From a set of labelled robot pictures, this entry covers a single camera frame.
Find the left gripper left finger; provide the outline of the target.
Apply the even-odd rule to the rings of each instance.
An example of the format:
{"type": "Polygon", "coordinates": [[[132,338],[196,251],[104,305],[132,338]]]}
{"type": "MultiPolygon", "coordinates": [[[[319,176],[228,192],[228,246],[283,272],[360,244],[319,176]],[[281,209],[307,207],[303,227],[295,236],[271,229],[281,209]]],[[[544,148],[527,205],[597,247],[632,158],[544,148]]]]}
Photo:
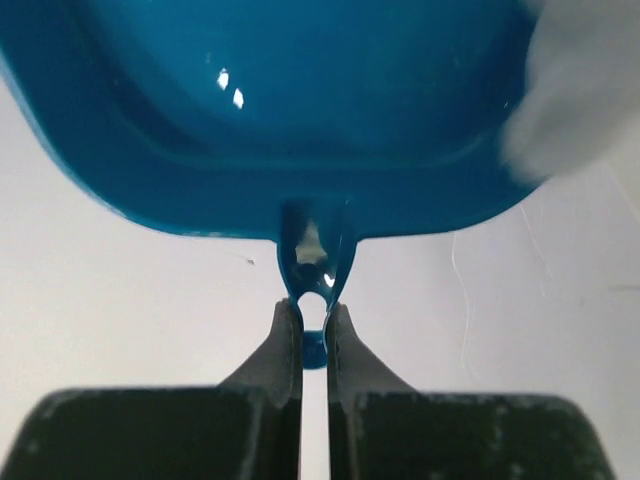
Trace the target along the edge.
{"type": "Polygon", "coordinates": [[[65,389],[30,412],[12,479],[296,479],[302,330],[276,304],[264,342],[218,385],[65,389]]]}

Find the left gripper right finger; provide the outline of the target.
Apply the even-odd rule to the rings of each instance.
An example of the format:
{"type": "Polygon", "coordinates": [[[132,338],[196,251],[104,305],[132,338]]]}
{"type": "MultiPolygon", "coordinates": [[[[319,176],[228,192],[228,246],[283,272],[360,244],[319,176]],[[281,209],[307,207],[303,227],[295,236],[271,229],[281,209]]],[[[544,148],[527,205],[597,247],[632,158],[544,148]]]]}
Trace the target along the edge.
{"type": "Polygon", "coordinates": [[[333,479],[612,479],[599,436],[549,395],[425,393],[337,305],[326,323],[333,479]]]}

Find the blue dustpan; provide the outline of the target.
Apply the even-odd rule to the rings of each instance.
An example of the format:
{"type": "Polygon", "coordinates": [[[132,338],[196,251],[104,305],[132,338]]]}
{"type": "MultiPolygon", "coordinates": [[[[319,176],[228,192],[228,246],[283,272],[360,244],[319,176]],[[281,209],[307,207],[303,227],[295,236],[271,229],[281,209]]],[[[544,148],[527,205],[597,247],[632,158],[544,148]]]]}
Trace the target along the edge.
{"type": "Polygon", "coordinates": [[[360,241],[530,193],[500,140],[533,30],[518,1],[5,1],[1,73],[95,201],[270,240],[289,297],[333,307],[360,241]]]}

